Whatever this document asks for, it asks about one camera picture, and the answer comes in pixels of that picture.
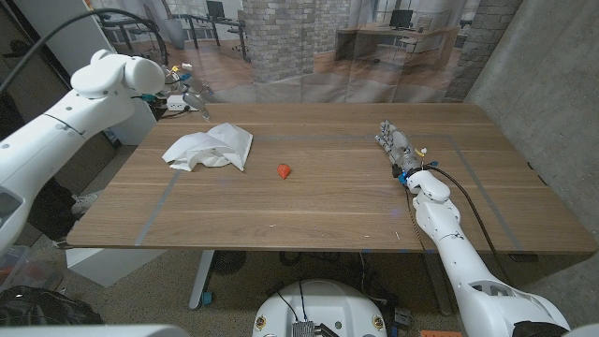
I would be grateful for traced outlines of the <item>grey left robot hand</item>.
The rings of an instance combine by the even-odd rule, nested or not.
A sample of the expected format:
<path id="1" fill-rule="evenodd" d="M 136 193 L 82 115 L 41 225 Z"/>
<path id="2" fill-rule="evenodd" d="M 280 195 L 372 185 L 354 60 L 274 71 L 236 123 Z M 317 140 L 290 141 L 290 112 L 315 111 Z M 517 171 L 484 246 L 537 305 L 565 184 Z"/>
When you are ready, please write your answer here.
<path id="1" fill-rule="evenodd" d="M 187 106 L 198 110 L 205 121 L 211 120 L 206 105 L 212 98 L 213 89 L 201 79 L 184 72 L 181 66 L 172 66 L 166 69 L 164 89 L 166 94 L 181 95 Z"/>

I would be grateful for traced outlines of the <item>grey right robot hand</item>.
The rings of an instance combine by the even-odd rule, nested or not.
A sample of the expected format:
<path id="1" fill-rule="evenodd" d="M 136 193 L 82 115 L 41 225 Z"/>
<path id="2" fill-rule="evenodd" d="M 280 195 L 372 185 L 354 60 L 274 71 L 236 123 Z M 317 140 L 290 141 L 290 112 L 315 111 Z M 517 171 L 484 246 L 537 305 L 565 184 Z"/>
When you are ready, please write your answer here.
<path id="1" fill-rule="evenodd" d="M 380 134 L 375 139 L 387 153 L 394 178 L 407 176 L 420 167 L 420 160 L 412 143 L 389 120 L 380 123 Z"/>

